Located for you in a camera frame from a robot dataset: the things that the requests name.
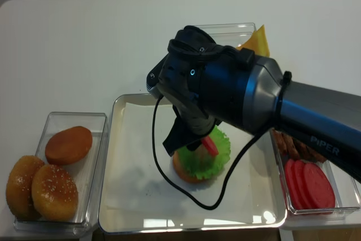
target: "tomato slice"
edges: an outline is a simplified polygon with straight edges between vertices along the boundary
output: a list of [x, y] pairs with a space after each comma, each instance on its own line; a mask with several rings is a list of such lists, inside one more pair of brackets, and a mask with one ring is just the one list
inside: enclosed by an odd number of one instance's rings
[[297, 184], [294, 177], [294, 161], [289, 159], [285, 166], [286, 183], [292, 201], [292, 206], [297, 210], [305, 209], [297, 192]]
[[323, 171], [317, 165], [307, 163], [303, 168], [303, 176], [312, 205], [316, 208], [334, 208], [335, 197], [332, 186]]
[[305, 163], [302, 160], [297, 160], [294, 162], [293, 170], [297, 184], [297, 194], [300, 196], [302, 206], [304, 206], [306, 209], [314, 209], [316, 206], [312, 205], [310, 195], [306, 191], [305, 177], [303, 176], [304, 167]]
[[201, 142], [204, 145], [204, 147], [207, 149], [210, 156], [217, 156], [219, 154], [216, 145], [208, 135], [202, 138]]

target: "white tray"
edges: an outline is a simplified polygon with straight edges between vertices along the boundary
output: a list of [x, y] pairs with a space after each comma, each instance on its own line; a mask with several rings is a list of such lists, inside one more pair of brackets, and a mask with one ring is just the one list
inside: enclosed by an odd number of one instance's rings
[[[149, 112], [149, 107], [147, 109], [146, 106], [154, 106], [155, 102], [151, 95], [134, 94], [123, 95], [114, 103], [98, 217], [99, 226], [103, 231], [124, 233], [242, 229], [279, 227], [284, 223], [287, 212], [269, 134], [262, 137], [241, 159], [228, 182], [224, 201], [214, 211], [205, 211], [198, 207], [168, 185], [157, 172], [150, 142], [151, 123], [145, 120], [151, 117], [135, 120], [147, 127], [143, 130], [146, 131], [144, 134], [138, 135], [140, 141], [145, 141], [145, 144], [139, 146], [149, 147], [145, 147], [146, 150], [122, 148], [124, 142], [121, 142], [121, 138], [123, 137], [123, 141], [127, 140], [122, 135], [122, 130], [133, 129], [132, 125], [129, 127], [122, 125], [127, 103], [143, 106], [144, 110]], [[164, 99], [162, 104], [169, 103]], [[165, 126], [171, 127], [174, 118], [161, 118], [162, 111], [167, 111], [165, 106], [160, 107], [156, 119], [156, 150], [161, 167], [173, 181], [188, 190], [192, 189], [192, 193], [201, 201], [213, 204], [220, 193], [219, 188], [226, 172], [221, 174], [211, 186], [190, 186], [178, 180], [169, 166], [171, 158], [161, 145], [162, 140], [165, 139], [164, 135], [169, 132], [169, 128]], [[239, 134], [239, 138], [235, 141], [230, 137], [232, 154], [231, 161], [226, 165], [227, 170], [250, 136], [236, 128], [229, 130], [226, 124], [221, 126], [222, 129], [227, 129], [227, 135], [233, 135], [233, 138], [235, 133]]]

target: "plastic container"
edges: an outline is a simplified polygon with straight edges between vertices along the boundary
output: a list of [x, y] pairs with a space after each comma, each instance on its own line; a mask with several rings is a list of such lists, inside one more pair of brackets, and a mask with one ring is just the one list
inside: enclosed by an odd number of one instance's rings
[[[326, 208], [326, 209], [306, 209], [298, 210], [292, 204], [290, 199], [290, 194], [288, 186], [285, 180], [285, 170], [284, 167], [286, 162], [290, 159], [288, 155], [281, 155], [278, 150], [275, 138], [270, 133], [272, 146], [275, 152], [276, 161], [279, 167], [280, 180], [283, 187], [283, 194], [285, 198], [285, 203], [289, 216], [287, 220], [299, 220], [300, 216], [304, 216], [306, 219], [317, 219], [317, 220], [343, 220], [345, 216], [353, 213], [354, 211], [360, 210], [360, 195], [356, 187], [355, 180], [348, 176], [347, 173], [342, 172], [335, 165], [326, 161], [324, 163], [316, 163], [317, 166], [321, 168], [326, 177], [328, 178], [335, 198], [335, 207]], [[334, 175], [334, 170], [339, 170], [337, 173], [339, 179], [335, 179], [336, 174]]]
[[254, 23], [198, 25], [206, 31], [217, 44], [238, 47], [244, 44], [256, 31]]
[[79, 204], [76, 214], [68, 222], [50, 222], [44, 218], [40, 218], [38, 221], [15, 219], [14, 226], [17, 231], [80, 236], [90, 227], [89, 219], [92, 209], [90, 203], [94, 202], [95, 197], [99, 197], [97, 191], [99, 192], [102, 181], [101, 178], [95, 176], [95, 172], [103, 175], [107, 155], [108, 126], [106, 115], [103, 113], [50, 113], [35, 155], [47, 164], [45, 147], [49, 139], [54, 134], [74, 126], [88, 128], [93, 136], [93, 144], [89, 153], [75, 164], [64, 166], [77, 186]]

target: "white table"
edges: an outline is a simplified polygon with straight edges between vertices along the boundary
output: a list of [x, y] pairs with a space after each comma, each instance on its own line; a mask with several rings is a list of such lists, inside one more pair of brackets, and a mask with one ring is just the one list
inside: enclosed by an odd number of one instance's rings
[[[295, 81], [361, 95], [360, 18], [361, 0], [5, 3], [0, 8], [0, 238], [30, 237], [14, 231], [4, 191], [16, 160], [35, 152], [49, 112], [110, 116], [121, 94], [146, 92], [147, 73], [185, 25], [264, 24], [271, 56]], [[355, 225], [361, 225], [361, 212], [343, 221], [291, 227]]]

